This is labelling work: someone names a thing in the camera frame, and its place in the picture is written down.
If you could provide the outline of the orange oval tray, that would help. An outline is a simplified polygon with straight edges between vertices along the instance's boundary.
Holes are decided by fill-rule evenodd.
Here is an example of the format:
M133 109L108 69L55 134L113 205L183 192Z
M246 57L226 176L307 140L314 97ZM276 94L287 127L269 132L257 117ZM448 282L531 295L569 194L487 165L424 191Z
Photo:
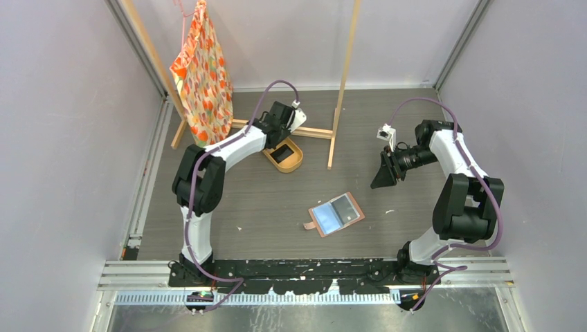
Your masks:
M285 174L298 169L303 160L301 148L290 138L280 142L274 149L264 149L262 153L279 172Z

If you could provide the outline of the black credit card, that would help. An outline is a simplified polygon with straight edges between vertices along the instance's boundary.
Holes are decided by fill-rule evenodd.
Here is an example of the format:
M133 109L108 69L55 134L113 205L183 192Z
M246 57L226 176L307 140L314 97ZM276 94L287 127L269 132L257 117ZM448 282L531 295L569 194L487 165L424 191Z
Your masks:
M333 199L331 201L331 205L340 224L343 227L351 222L356 221L360 217L360 214L355 208L355 205L353 204L349 194L344 194L338 198Z

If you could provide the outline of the brown leather card holder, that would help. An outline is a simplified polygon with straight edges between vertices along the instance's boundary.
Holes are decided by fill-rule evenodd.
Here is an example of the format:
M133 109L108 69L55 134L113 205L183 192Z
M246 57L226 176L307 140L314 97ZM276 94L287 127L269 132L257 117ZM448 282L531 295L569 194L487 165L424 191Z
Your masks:
M317 230L321 237L364 220L365 214L350 192L308 209L311 221L304 223L305 230Z

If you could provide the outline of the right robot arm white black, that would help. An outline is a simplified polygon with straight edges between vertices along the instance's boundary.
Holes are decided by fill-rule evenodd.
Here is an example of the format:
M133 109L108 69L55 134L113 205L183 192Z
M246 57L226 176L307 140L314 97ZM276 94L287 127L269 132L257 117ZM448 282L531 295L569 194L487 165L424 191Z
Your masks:
M418 239L408 241L397 253L395 277L401 283L420 282L437 272L435 259L451 248L465 248L495 237L496 208L505 186L473 159L454 122L424 120L415 128L417 144L401 148L396 131L385 124L376 137L386 141L380 166L370 186L391 187L404 181L411 169L439 163L446 181L433 209L432 226Z

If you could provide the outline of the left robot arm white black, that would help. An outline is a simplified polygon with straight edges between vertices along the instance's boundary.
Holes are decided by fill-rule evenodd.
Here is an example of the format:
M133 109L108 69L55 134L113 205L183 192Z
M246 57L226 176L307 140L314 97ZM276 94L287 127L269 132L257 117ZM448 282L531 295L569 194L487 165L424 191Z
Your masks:
M205 286L213 275L209 263L213 250L210 231L213 211L224 191L227 171L252 154L275 148L303 124L307 117L295 100L290 105L274 102L259 118L219 143L190 145L184 152L172 182L183 217L183 247L179 264L195 286Z

